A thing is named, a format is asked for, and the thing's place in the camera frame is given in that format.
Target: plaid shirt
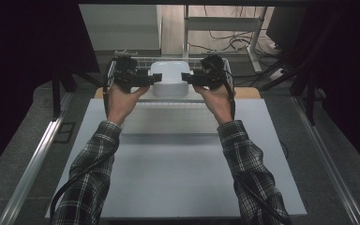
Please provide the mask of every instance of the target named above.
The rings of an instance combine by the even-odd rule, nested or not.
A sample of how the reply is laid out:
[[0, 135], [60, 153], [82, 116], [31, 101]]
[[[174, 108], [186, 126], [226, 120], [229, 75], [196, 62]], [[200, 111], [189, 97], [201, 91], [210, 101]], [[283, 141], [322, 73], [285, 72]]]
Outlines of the plaid shirt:
[[[263, 152], [251, 140], [241, 121], [220, 126], [218, 135], [232, 175], [240, 177], [248, 187], [270, 207], [289, 220], [273, 175], [263, 166]], [[120, 127], [103, 121], [96, 133], [77, 156], [69, 170], [69, 178], [91, 163], [112, 154], [100, 166], [80, 178], [64, 194], [53, 224], [98, 224], [101, 210], [110, 188], [113, 153], [118, 149]], [[243, 224], [281, 224], [256, 202], [239, 182], [234, 181]]]

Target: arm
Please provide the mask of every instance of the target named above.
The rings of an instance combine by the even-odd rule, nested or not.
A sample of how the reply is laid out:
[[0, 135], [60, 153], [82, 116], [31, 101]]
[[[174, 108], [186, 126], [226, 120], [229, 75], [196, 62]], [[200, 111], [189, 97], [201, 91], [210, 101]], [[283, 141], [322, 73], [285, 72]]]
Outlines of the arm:
[[66, 190], [54, 214], [52, 224], [98, 224], [104, 201], [110, 188], [113, 154], [119, 146], [120, 125], [132, 112], [136, 102], [148, 87], [126, 94], [119, 86], [110, 88], [109, 114], [69, 170], [69, 179], [104, 158], [87, 174], [82, 175]]
[[231, 118], [226, 89], [223, 86], [216, 90], [197, 86], [194, 89], [202, 95], [207, 108], [219, 124], [217, 132], [224, 157], [230, 166], [232, 177], [236, 177], [234, 189], [243, 224], [281, 224], [251, 196], [247, 188], [285, 220], [290, 221], [282, 196], [275, 187], [274, 176], [263, 165], [263, 151], [249, 139], [242, 121]]

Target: aluminum rail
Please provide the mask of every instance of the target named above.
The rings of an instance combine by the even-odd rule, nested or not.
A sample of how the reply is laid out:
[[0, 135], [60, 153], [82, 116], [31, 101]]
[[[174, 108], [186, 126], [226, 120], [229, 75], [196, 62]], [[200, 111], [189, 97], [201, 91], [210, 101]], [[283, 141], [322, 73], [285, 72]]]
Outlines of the aluminum rail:
[[37, 178], [40, 167], [42, 166], [43, 160], [49, 152], [49, 148], [52, 145], [54, 135], [57, 130], [60, 128], [60, 125], [63, 121], [66, 109], [68, 104], [72, 99], [72, 93], [65, 93], [61, 101], [62, 111], [60, 112], [58, 118], [51, 123], [46, 128], [45, 133], [42, 136], [42, 139], [37, 146], [37, 149], [32, 156], [30, 162], [28, 163], [27, 168], [22, 174], [22, 178], [19, 181], [19, 184], [16, 186], [13, 194], [8, 201], [7, 207], [0, 217], [0, 224], [13, 224], [22, 209], [25, 198], [27, 197], [31, 187], [34, 184], [35, 179]]
[[299, 112], [303, 124], [307, 129], [309, 137], [314, 142], [315, 149], [320, 155], [322, 164], [326, 172], [328, 173], [329, 178], [331, 179], [332, 184], [341, 202], [343, 203], [344, 208], [346, 209], [346, 212], [350, 217], [350, 220], [352, 221], [352, 224], [360, 225], [360, 208], [355, 198], [353, 197], [353, 194], [351, 193], [349, 187], [347, 186], [343, 177], [338, 171], [335, 162], [333, 161], [328, 150], [326, 149], [318, 130], [309, 123], [308, 118], [305, 116], [305, 107], [302, 100], [300, 98], [292, 97], [292, 101], [296, 106], [297, 111]]

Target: gray floor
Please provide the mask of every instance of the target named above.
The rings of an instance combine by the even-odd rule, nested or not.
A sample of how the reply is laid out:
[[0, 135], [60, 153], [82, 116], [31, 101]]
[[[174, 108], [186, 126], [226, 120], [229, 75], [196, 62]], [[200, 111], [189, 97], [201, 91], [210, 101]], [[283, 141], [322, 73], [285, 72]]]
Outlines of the gray floor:
[[[247, 57], [227, 58], [235, 76], [252, 74], [249, 73], [251, 65]], [[67, 162], [87, 103], [96, 91], [92, 84], [76, 76], [75, 78], [79, 87], [64, 120], [66, 126], [74, 126], [74, 131], [70, 137], [66, 133], [57, 135], [57, 141], [65, 141], [67, 138], [69, 141], [52, 145], [15, 224], [48, 224], [44, 215]], [[287, 146], [284, 151], [289, 155], [288, 162], [308, 212], [307, 216], [293, 216], [292, 221], [294, 224], [352, 224], [291, 101], [288, 91], [291, 83], [292, 81], [285, 82], [261, 94], [266, 101], [277, 135]], [[29, 114], [0, 158], [0, 217], [51, 116], [51, 87], [46, 83], [36, 90], [35, 101]], [[360, 206], [360, 156], [327, 116], [320, 102], [315, 104], [315, 118], [316, 128]], [[208, 222], [212, 221], [177, 221], [180, 224]], [[160, 224], [170, 223], [172, 221], [160, 221]], [[117, 221], [114, 224], [129, 224], [129, 221]], [[146, 224], [146, 221], [131, 221], [130, 224]], [[218, 220], [216, 224], [230, 224], [230, 221]]]

